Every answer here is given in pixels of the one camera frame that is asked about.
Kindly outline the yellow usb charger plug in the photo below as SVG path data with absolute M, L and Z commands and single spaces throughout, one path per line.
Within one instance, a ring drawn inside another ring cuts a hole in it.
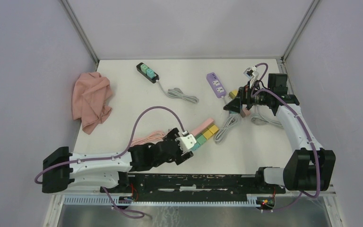
M 228 96 L 231 99 L 234 99 L 234 98 L 236 98 L 237 94 L 238 94 L 238 90 L 233 90 L 233 91 L 231 91 L 231 92 L 228 93 Z

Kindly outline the pink power strip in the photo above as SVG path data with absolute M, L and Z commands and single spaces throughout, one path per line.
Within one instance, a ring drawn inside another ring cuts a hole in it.
M 194 137 L 202 133 L 204 130 L 206 130 L 208 127 L 213 125 L 215 120 L 213 118 L 206 119 L 202 124 L 197 126 L 195 129 L 189 131 L 190 134 L 192 134 Z

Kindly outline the purple power strip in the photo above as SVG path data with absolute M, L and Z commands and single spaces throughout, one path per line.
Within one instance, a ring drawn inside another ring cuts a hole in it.
M 206 79 L 217 98 L 224 98 L 226 96 L 226 90 L 214 72 L 207 74 Z

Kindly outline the green charger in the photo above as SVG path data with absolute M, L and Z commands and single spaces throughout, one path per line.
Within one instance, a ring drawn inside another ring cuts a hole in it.
M 196 137 L 196 141 L 201 146 L 201 145 L 203 145 L 207 141 L 207 138 L 203 134 L 199 134 Z

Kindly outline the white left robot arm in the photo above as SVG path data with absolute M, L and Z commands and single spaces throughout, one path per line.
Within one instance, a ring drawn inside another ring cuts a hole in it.
M 60 147 L 43 160 L 42 192 L 63 192 L 73 188 L 89 187 L 116 189 L 125 192 L 130 186 L 129 172 L 143 172 L 164 163 L 180 165 L 193 157 L 196 138 L 187 132 L 172 129 L 157 143 L 135 145 L 121 155 L 71 153 L 68 147 Z

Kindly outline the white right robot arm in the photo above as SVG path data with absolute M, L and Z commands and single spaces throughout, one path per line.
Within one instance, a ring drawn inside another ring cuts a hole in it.
M 273 185 L 279 185 L 315 198 L 328 189 L 336 156 L 317 142 L 311 133 L 297 97 L 288 93 L 287 79 L 286 74 L 271 73 L 267 88 L 259 88 L 258 81 L 248 82 L 238 89 L 236 97 L 223 109 L 239 113 L 243 107 L 249 110 L 257 105 L 267 106 L 287 134 L 292 156 L 284 168 L 263 169 L 263 175 L 254 180 L 258 192 L 266 193 Z

